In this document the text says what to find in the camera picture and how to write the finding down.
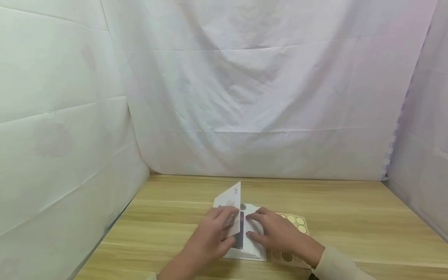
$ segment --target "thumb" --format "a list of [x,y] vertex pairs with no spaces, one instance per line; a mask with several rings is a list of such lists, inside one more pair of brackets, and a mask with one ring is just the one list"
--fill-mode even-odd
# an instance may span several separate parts
[[248,231],[247,233],[247,237],[257,243],[260,243],[263,247],[267,247],[267,238],[266,236],[259,234],[259,233],[255,233],[253,231]]
[[235,244],[235,237],[231,236],[229,238],[224,239],[221,241],[220,245],[218,246],[218,255],[219,257],[224,256],[227,254],[227,252],[230,250],[230,248]]

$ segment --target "booklet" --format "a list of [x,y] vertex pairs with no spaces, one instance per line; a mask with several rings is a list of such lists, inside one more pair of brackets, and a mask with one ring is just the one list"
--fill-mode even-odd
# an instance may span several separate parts
[[227,191],[215,198],[213,207],[220,205],[234,206],[240,210],[239,215],[231,217],[232,223],[228,237],[235,236],[236,242],[224,258],[236,258],[252,261],[266,261],[266,250],[260,244],[250,240],[246,232],[253,231],[263,234],[263,227],[254,220],[246,220],[246,215],[254,213],[260,207],[248,203],[241,203],[241,182],[236,183]]

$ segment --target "left hand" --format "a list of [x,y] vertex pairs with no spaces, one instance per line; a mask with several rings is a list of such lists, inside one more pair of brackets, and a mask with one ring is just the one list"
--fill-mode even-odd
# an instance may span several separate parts
[[235,237],[226,238],[228,228],[224,227],[228,219],[238,212],[239,210],[232,206],[211,208],[185,244],[181,254],[196,260],[200,267],[223,257],[235,244]]
[[226,238],[226,222],[239,210],[232,206],[211,208],[184,249],[157,276],[158,280],[190,280],[210,262],[223,257],[235,243]]

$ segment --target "hand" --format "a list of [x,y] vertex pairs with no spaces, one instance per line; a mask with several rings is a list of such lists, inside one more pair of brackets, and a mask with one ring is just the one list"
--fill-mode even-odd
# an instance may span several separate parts
[[226,238],[226,222],[238,212],[231,206],[211,208],[184,249],[159,273],[157,279],[189,280],[211,261],[223,257],[235,243],[235,237]]
[[247,236],[263,247],[284,253],[292,253],[316,268],[325,247],[312,237],[301,233],[290,221],[264,207],[246,216],[259,222],[264,235],[247,232]]

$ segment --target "white fabric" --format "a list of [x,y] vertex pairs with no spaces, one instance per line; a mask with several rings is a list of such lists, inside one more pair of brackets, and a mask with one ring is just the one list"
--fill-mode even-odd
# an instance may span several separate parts
[[448,241],[448,1],[439,1],[418,60],[389,176]]
[[0,0],[0,279],[64,280],[146,180],[100,0]]
[[157,172],[378,180],[435,0],[105,0]]

